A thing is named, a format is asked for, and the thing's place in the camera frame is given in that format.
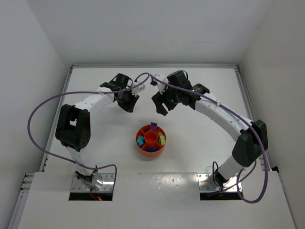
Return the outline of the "orange round divided container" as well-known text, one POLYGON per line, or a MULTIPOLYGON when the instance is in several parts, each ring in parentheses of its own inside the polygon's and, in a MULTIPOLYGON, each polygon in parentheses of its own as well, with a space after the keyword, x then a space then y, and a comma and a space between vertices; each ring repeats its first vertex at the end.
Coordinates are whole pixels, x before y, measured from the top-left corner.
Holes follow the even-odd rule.
POLYGON ((166 134, 165 134, 164 130, 162 128, 160 128, 159 126, 157 126, 156 132, 150 130, 146 134, 144 134, 145 129, 150 129, 150 125, 145 125, 145 126, 141 127, 135 136, 135 142, 136 142, 137 148, 139 149, 140 153, 144 156, 157 157, 163 152, 163 150, 165 148, 165 145, 164 146, 159 145, 158 133, 162 132, 162 134, 165 136, 165 139, 167 140, 166 134), (139 147, 137 144, 138 136, 144 137, 145 144, 142 147, 139 147), (158 151, 152 152, 152 153, 146 152, 145 149, 147 149, 147 148, 156 148, 158 151))

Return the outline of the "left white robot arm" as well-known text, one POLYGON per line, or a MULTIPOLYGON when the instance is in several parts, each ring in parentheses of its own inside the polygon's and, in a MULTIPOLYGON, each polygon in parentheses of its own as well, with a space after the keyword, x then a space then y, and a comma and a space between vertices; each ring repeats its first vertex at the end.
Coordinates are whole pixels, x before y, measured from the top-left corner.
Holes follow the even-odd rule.
POLYGON ((133 112, 139 92, 144 89, 144 84, 119 73, 109 82, 102 83, 95 94, 73 105, 64 104, 61 107, 55 137, 76 162, 76 176, 85 185, 93 185, 98 171, 91 154, 85 150, 91 138, 91 119, 114 102, 124 111, 133 112))

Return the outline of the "teal long lego brick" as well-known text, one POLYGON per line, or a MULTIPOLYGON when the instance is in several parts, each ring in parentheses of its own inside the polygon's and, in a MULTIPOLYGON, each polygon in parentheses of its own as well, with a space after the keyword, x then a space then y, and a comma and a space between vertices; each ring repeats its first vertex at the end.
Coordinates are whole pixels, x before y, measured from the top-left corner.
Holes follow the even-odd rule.
POLYGON ((142 147, 145 144, 145 142, 141 139, 138 139, 137 144, 138 144, 139 147, 142 147))

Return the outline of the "blue round lego piece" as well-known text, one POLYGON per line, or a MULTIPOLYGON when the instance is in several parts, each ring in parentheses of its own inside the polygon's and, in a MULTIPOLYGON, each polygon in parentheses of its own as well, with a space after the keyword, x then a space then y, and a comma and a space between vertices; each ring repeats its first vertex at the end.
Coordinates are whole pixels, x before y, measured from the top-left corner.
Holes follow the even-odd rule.
POLYGON ((145 151, 152 153, 152 152, 156 152, 158 150, 156 148, 147 148, 147 149, 145 149, 145 151))

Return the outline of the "lime green purple lego brick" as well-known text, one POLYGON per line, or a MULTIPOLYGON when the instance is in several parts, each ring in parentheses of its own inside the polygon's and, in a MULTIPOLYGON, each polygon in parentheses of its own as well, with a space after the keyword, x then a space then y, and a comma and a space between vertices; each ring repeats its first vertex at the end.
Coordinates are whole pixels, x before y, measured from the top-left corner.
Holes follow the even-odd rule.
POLYGON ((160 136, 160 137, 159 137, 159 145, 160 145, 160 146, 164 146, 165 143, 166 143, 165 137, 164 137, 164 136, 160 136))

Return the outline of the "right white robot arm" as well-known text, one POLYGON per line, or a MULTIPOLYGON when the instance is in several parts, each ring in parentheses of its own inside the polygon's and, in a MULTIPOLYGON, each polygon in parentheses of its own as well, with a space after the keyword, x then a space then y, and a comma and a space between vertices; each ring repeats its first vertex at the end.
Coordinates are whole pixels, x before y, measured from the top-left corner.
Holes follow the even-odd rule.
POLYGON ((235 141, 231 156, 214 172, 212 181, 216 186, 222 187, 268 148, 267 128, 262 120, 235 116, 208 88, 200 83, 192 85, 185 71, 168 76, 156 74, 151 83, 159 90, 152 97, 157 113, 166 116, 177 104, 183 104, 209 117, 235 141))

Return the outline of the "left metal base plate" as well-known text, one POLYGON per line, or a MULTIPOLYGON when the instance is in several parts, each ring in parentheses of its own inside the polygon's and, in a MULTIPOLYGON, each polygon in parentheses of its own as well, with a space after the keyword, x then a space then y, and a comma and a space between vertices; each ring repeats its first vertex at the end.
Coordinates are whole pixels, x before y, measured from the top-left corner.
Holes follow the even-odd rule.
POLYGON ((74 173, 71 182, 72 193, 110 193, 114 185, 114 173, 95 173, 91 176, 74 173))

